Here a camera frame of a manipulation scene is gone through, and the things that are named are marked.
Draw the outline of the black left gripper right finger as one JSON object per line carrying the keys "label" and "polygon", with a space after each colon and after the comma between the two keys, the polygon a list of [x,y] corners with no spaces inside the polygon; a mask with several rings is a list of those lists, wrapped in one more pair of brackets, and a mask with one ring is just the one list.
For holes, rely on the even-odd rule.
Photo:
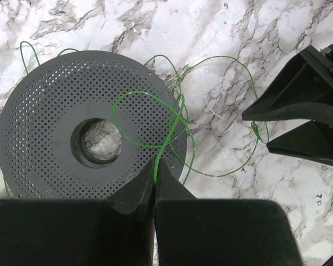
{"label": "black left gripper right finger", "polygon": [[155,185],[160,265],[302,265],[282,208],[261,199],[198,199],[161,161]]}

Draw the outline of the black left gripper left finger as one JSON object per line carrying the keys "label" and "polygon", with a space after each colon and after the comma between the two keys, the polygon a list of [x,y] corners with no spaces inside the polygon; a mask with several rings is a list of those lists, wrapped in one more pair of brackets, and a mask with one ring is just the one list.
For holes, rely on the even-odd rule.
{"label": "black left gripper left finger", "polygon": [[151,265],[153,170],[106,199],[0,200],[0,265]]}

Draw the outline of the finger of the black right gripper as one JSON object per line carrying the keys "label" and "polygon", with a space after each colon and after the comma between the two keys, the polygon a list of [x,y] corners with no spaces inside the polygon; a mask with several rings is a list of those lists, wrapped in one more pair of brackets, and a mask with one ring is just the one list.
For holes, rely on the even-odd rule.
{"label": "finger of the black right gripper", "polygon": [[267,143],[270,153],[333,166],[333,127],[309,121]]}
{"label": "finger of the black right gripper", "polygon": [[264,93],[242,113],[243,120],[333,118],[333,45],[312,45],[293,56]]}

